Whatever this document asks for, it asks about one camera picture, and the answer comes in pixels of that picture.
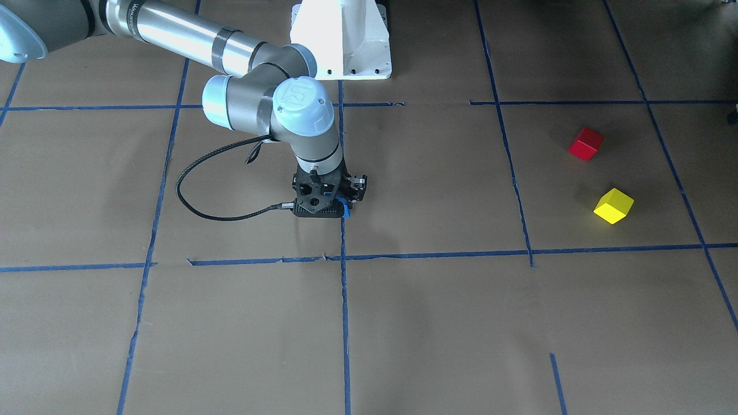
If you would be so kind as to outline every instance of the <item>blue painter's tape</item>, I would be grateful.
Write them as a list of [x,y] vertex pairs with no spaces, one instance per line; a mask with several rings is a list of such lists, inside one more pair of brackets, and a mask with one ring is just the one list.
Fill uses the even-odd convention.
[[343,81],[338,81],[338,137],[343,147]]
[[363,107],[378,107],[378,106],[405,106],[404,102],[401,103],[344,103],[344,107],[363,108]]
[[623,36],[620,33],[620,29],[618,29],[618,24],[615,21],[615,16],[613,15],[612,10],[610,9],[610,5],[607,3],[607,0],[602,0],[602,4],[604,5],[605,10],[607,11],[607,15],[610,17],[610,22],[612,23],[613,29],[615,30],[615,34],[618,37],[618,42],[620,43],[620,47],[623,50],[623,54],[625,55],[625,58],[628,61],[628,66],[630,67],[630,71],[633,73],[633,78],[635,79],[635,83],[638,86],[638,90],[641,91],[641,96],[643,98],[644,103],[646,104],[646,108],[648,109],[649,116],[651,117],[651,123],[653,124],[653,127],[656,130],[656,136],[658,137],[658,141],[661,144],[663,155],[665,156],[666,161],[669,163],[669,168],[672,171],[672,176],[674,176],[674,181],[676,181],[677,187],[679,188],[679,191],[682,195],[682,200],[684,201],[684,205],[686,206],[687,212],[689,213],[689,218],[691,219],[692,225],[694,226],[694,231],[697,233],[697,238],[700,240],[700,246],[705,251],[705,257],[707,258],[707,262],[710,265],[710,268],[712,270],[712,275],[715,278],[715,283],[717,284],[717,287],[720,290],[720,294],[723,296],[723,301],[725,302],[725,307],[728,309],[728,314],[730,315],[731,320],[733,321],[733,326],[736,329],[736,331],[738,331],[738,318],[736,317],[736,313],[733,310],[733,306],[731,304],[730,298],[728,298],[728,293],[725,291],[725,287],[723,286],[723,281],[721,280],[720,275],[717,272],[715,263],[712,261],[712,257],[710,256],[710,249],[705,243],[702,230],[700,230],[700,226],[697,224],[697,218],[694,216],[694,211],[692,210],[692,206],[689,203],[687,194],[684,191],[682,182],[679,179],[679,174],[677,173],[677,169],[674,166],[674,163],[672,161],[672,156],[671,154],[669,154],[669,149],[666,146],[666,141],[663,139],[661,129],[659,128],[658,122],[656,121],[656,116],[653,114],[651,105],[648,101],[648,98],[646,97],[646,90],[644,89],[644,86],[641,83],[641,79],[638,77],[638,73],[635,70],[635,65],[633,64],[633,61],[630,58],[628,49],[625,47]]
[[707,244],[710,249],[738,248],[738,242],[734,244]]
[[291,262],[317,262],[338,261],[339,257],[333,256],[303,256],[295,258],[256,258],[256,259],[224,259],[215,261],[191,261],[187,260],[193,267],[215,267],[223,265],[255,265],[255,264],[279,264]]
[[513,256],[528,255],[527,250],[509,250],[509,251],[480,251],[480,252],[459,252],[459,253],[385,253],[376,255],[347,255],[348,261],[367,261],[378,258],[394,258],[394,259],[418,259],[418,258],[468,258],[478,256]]
[[125,109],[176,109],[177,105],[108,105],[108,106],[14,106],[8,111],[105,111]]
[[517,197],[517,207],[520,211],[520,224],[523,226],[523,236],[525,237],[525,246],[528,249],[528,260],[531,263],[531,268],[535,268],[533,263],[533,250],[531,249],[531,238],[528,236],[528,225],[525,223],[525,213],[523,212],[523,201],[520,198],[520,189],[517,186],[517,179],[515,177],[515,167],[512,162],[512,154],[510,152],[510,145],[508,142],[507,131],[505,130],[505,120],[503,119],[503,111],[500,106],[500,97],[497,95],[497,84],[494,82],[494,72],[492,71],[492,59],[489,55],[489,46],[487,44],[487,37],[484,33],[484,25],[482,24],[482,15],[479,11],[479,1],[474,0],[474,9],[477,13],[477,24],[479,25],[479,34],[482,38],[482,48],[484,48],[484,57],[487,61],[487,71],[489,72],[489,82],[492,85],[492,94],[494,95],[494,103],[497,107],[497,119],[500,121],[500,131],[503,135],[503,143],[505,144],[505,152],[507,153],[508,163],[510,164],[510,174],[512,177],[512,187],[515,190],[515,196]]
[[343,393],[345,415],[351,415],[351,361],[348,350],[348,288],[346,278],[346,220],[341,218],[341,297],[343,299]]
[[348,202],[346,201],[346,199],[338,195],[336,195],[336,199],[338,199],[338,201],[341,202],[341,205],[343,205],[343,217],[344,218],[351,217],[351,209],[348,208]]
[[0,267],[2,272],[41,272],[41,271],[81,271],[81,270],[115,270],[143,268],[145,263],[132,262],[126,264],[79,264],[79,265],[41,265],[31,267]]
[[10,103],[12,103],[13,101],[15,91],[18,89],[18,83],[21,82],[21,76],[23,76],[24,69],[26,69],[26,64],[21,64],[21,67],[18,68],[18,73],[15,74],[13,87],[10,88],[10,93],[7,95],[7,99],[5,100],[5,105],[0,111],[0,126],[2,126],[2,123],[5,121],[5,116],[7,115],[8,109],[10,108]]
[[[501,106],[525,106],[525,105],[551,105],[551,106],[565,106],[565,105],[644,105],[645,103],[657,104],[657,105],[717,105],[717,104],[736,104],[738,100],[656,100],[646,101],[643,100],[584,100],[584,101],[500,101]],[[472,101],[469,100],[469,105],[472,106],[488,106],[497,105],[493,101]]]
[[[200,1],[197,1],[196,10],[199,10]],[[146,264],[141,277],[141,290],[139,292],[138,311],[136,315],[136,328],[131,343],[128,346],[128,358],[125,360],[125,371],[123,372],[123,384],[120,387],[120,397],[118,398],[117,415],[123,415],[125,410],[125,397],[128,393],[128,384],[131,380],[131,369],[133,367],[134,356],[136,354],[136,344],[138,342],[139,328],[141,327],[141,315],[143,313],[143,304],[145,300],[146,286],[148,285],[148,276],[153,264],[154,246],[156,245],[156,234],[159,230],[159,218],[162,215],[162,205],[164,203],[164,192],[167,184],[167,167],[172,157],[172,149],[174,147],[174,137],[176,136],[177,126],[179,124],[179,112],[182,108],[182,97],[185,94],[185,83],[187,81],[187,71],[190,67],[190,60],[184,60],[184,68],[182,69],[182,78],[179,81],[179,96],[177,97],[176,108],[174,109],[174,119],[172,120],[172,129],[169,133],[169,144],[167,147],[167,155],[164,160],[162,172],[162,180],[159,183],[159,196],[156,199],[156,210],[154,211],[154,223],[151,225],[151,242],[146,253]]]
[[556,355],[549,353],[551,358],[551,368],[553,369],[553,380],[556,382],[556,392],[559,394],[559,406],[561,414],[567,415],[566,400],[564,400],[564,389],[561,387],[561,377],[559,376],[559,365],[556,364]]
[[702,245],[651,245],[641,247],[591,247],[591,248],[561,248],[552,250],[533,250],[535,255],[550,255],[563,253],[608,253],[608,252],[640,252],[640,251],[667,251],[667,250],[699,250]]

